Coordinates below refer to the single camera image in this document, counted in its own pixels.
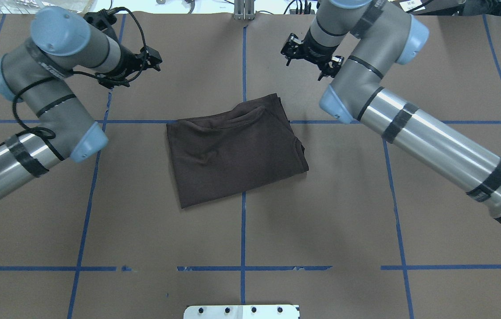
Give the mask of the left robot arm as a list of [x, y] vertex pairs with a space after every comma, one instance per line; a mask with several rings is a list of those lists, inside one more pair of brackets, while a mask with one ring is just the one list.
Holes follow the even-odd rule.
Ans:
[[129, 87], [160, 53], [146, 44], [133, 53], [117, 41], [113, 24], [125, 7], [80, 16], [59, 6], [36, 13], [30, 36], [0, 58], [0, 94], [22, 130], [0, 143], [0, 200], [67, 158], [82, 162], [107, 145], [107, 136], [66, 79], [84, 75], [112, 89]]

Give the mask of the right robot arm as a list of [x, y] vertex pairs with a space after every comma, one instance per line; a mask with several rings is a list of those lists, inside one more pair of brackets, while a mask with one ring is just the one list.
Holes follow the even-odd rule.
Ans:
[[387, 0], [324, 0], [305, 38], [290, 34], [281, 54], [332, 77], [322, 110], [344, 124], [366, 125], [486, 205], [501, 224], [501, 157], [380, 84], [428, 38], [425, 25]]

